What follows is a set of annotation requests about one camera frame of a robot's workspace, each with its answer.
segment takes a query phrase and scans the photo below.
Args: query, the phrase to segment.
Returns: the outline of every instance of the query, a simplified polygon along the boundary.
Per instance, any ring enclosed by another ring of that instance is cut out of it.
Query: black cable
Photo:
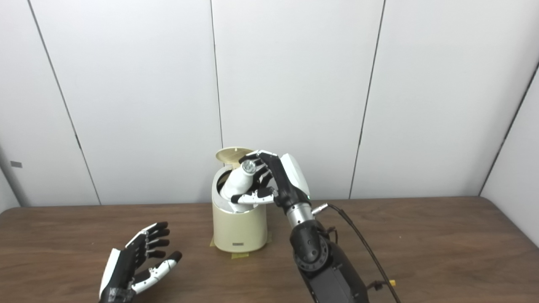
[[[374,287],[376,291],[379,291],[384,285],[387,285],[385,281],[373,281],[371,284],[367,285],[366,288],[369,290]]]
[[[372,249],[370,248],[369,244],[367,243],[367,241],[365,240],[365,238],[363,238],[363,235],[360,233],[360,231],[357,229],[356,225],[354,224],[354,222],[352,222],[352,220],[350,219],[350,217],[348,217],[348,215],[344,212],[344,210],[332,205],[332,204],[328,204],[329,207],[333,208],[335,211],[338,212],[339,215],[341,215],[341,217],[348,223],[348,225],[350,225],[352,227],[352,229],[356,232],[357,236],[360,238],[361,242],[363,243],[363,245],[365,246],[365,248],[367,249],[367,251],[369,252],[369,255],[371,256],[372,260],[374,261],[374,263],[376,264],[376,267],[378,267],[378,270],[380,271],[380,273],[382,274],[382,278],[384,278],[384,281],[385,283],[387,284],[388,288],[389,288],[389,291],[391,292],[391,294],[393,295],[393,298],[395,299],[395,302],[397,303],[401,303],[400,302],[400,299],[399,299],[399,296],[397,295],[397,292],[395,291],[395,289],[393,288],[393,286],[391,285],[391,282],[389,281],[389,278],[388,278],[388,275],[385,274],[385,271],[384,269],[382,268],[382,265],[380,264],[380,262],[378,261],[378,259],[376,258],[376,256],[374,255],[374,252],[372,251]]]
[[[324,234],[327,235],[327,236],[329,237],[329,234],[332,233],[332,232],[335,233],[335,244],[338,244],[338,233],[337,233],[337,229],[336,229],[334,226],[328,228],[328,229],[325,231]]]

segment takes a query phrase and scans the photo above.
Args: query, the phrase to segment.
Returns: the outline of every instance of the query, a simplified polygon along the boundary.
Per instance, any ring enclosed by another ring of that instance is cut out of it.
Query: white bottle
[[[219,192],[221,197],[230,201],[232,196],[246,193],[253,184],[253,175],[256,171],[257,166],[253,161],[244,161],[240,167],[230,172],[228,179]],[[234,212],[245,212],[253,209],[252,205],[229,203]]]

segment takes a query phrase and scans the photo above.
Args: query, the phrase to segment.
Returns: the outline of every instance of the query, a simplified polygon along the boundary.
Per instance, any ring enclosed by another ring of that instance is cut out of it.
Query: yellow tape
[[[246,258],[249,256],[248,252],[242,252],[242,253],[233,253],[232,259],[238,259],[238,258]]]

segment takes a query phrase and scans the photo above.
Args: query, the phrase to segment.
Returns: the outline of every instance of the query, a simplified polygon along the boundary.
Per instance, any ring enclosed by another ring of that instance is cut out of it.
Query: black robotic finger
[[[148,240],[149,240],[149,241],[153,241],[153,240],[155,240],[156,238],[168,236],[169,234],[170,234],[170,230],[169,230],[169,229],[158,230],[158,231],[156,231],[156,232],[153,232],[153,233],[149,234],[149,235],[148,235]]]
[[[260,177],[267,173],[268,172],[268,167],[267,166],[263,166],[262,168],[260,168],[259,170],[256,171],[256,173],[254,173],[253,175],[253,180],[258,180],[260,179]]]
[[[149,234],[152,234],[153,232],[157,230],[163,230],[168,227],[168,222],[157,222],[155,224],[152,224],[148,227],[146,227],[144,230],[146,230]]]
[[[267,173],[264,177],[262,177],[262,180],[260,181],[260,188],[267,187],[272,178],[273,175],[271,173]]]
[[[148,251],[148,258],[164,258],[167,255],[166,252],[161,250],[150,250]]]
[[[169,244],[170,244],[170,240],[156,239],[156,240],[150,241],[148,243],[148,249],[154,249],[156,247],[168,246]]]

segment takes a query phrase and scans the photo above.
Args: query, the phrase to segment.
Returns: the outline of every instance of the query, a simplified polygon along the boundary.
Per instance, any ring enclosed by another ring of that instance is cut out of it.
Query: beige container
[[[239,166],[238,160],[249,152],[249,149],[229,148],[217,153],[217,159],[229,163],[215,174],[211,192],[213,242],[222,251],[250,252],[258,250],[266,244],[266,205],[256,205],[253,209],[245,212],[234,212],[229,202],[223,199],[218,192],[218,188],[226,181],[230,171]]]

